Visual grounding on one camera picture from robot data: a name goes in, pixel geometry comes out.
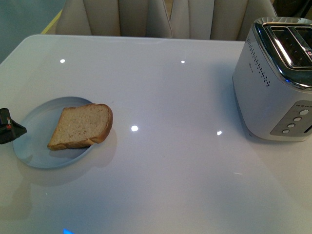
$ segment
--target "plate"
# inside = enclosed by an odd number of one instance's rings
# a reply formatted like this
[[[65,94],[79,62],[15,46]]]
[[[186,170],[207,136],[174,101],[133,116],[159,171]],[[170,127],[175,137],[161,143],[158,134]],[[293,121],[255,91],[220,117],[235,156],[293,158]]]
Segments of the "plate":
[[[80,97],[61,97],[32,110],[20,123],[27,133],[13,141],[14,152],[27,165],[36,168],[59,168],[72,164],[92,148],[51,151],[47,145],[64,107],[78,107],[91,103]]]

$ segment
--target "chair backrest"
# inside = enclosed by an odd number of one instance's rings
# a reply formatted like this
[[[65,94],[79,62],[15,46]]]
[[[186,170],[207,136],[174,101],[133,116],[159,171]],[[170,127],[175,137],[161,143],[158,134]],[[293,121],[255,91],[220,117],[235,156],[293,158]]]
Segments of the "chair backrest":
[[[164,0],[67,0],[56,34],[172,37]]]
[[[245,40],[257,18],[274,16],[270,0],[175,0],[170,22],[173,38]]]

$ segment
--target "toaster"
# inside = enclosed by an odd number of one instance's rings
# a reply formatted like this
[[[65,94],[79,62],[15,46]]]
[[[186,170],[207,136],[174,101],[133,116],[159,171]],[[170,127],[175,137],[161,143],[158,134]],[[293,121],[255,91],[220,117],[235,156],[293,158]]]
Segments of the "toaster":
[[[238,110],[253,135],[306,140],[312,134],[312,21],[257,19],[232,78]]]

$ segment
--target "glossy table surface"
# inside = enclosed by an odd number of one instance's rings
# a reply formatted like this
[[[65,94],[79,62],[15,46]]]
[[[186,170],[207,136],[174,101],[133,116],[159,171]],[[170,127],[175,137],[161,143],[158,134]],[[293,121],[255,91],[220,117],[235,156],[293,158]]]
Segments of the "glossy table surface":
[[[311,139],[270,142],[245,131],[232,84],[242,47],[24,40],[0,65],[0,108],[12,119],[81,97],[109,105],[114,122],[103,143],[59,169],[30,167],[12,142],[0,145],[1,233],[310,234]]]

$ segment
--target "toast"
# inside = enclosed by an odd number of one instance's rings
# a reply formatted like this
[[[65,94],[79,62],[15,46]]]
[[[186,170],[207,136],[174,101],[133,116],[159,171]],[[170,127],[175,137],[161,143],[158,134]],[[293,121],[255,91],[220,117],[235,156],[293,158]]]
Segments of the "toast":
[[[103,142],[113,125],[113,112],[105,104],[64,108],[48,144],[50,150],[82,148]]]

